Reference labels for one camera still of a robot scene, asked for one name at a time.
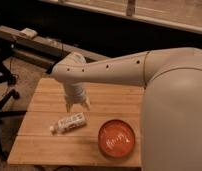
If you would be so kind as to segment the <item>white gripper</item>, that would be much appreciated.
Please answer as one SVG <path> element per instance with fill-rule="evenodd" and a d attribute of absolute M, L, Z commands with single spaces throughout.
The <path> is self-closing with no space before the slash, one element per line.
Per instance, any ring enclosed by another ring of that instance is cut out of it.
<path fill-rule="evenodd" d="M 86 98 L 86 91 L 84 90 L 82 83 L 64 84 L 65 91 L 66 110 L 71 112 L 73 104 L 81 103 L 81 105 L 90 110 L 90 100 Z"/>

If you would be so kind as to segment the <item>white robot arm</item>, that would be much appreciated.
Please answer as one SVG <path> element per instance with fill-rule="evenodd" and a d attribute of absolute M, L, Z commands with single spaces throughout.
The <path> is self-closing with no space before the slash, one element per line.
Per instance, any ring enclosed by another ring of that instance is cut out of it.
<path fill-rule="evenodd" d="M 72 52 L 50 74 L 71 103 L 86 98 L 84 82 L 143 87 L 143 171 L 202 171 L 202 49 L 149 50 L 92 63 Z"/>

